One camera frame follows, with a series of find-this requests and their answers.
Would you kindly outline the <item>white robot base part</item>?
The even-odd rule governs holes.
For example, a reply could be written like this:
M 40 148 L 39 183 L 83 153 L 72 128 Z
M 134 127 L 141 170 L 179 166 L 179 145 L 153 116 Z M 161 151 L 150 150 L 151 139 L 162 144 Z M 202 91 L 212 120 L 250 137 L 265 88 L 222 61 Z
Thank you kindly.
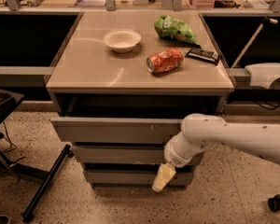
M 255 63 L 245 67 L 252 87 L 269 89 L 280 78 L 280 63 Z

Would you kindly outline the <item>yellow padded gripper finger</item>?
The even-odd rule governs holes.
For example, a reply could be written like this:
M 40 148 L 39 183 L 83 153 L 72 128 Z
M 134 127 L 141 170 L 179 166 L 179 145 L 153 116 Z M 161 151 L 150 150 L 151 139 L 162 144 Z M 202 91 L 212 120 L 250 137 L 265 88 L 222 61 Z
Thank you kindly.
M 175 176 L 176 170 L 171 163 L 162 163 L 154 179 L 152 189 L 156 192 L 162 191 Z

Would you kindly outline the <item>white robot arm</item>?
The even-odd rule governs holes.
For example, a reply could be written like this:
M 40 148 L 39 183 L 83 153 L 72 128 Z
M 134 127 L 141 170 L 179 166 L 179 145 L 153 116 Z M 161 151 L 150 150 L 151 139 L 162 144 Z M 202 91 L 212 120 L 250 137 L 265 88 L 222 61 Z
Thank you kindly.
M 233 123 L 204 114 L 186 116 L 180 132 L 164 146 L 165 163 L 160 165 L 152 189 L 162 191 L 173 179 L 176 168 L 212 145 L 225 145 L 280 165 L 280 124 Z

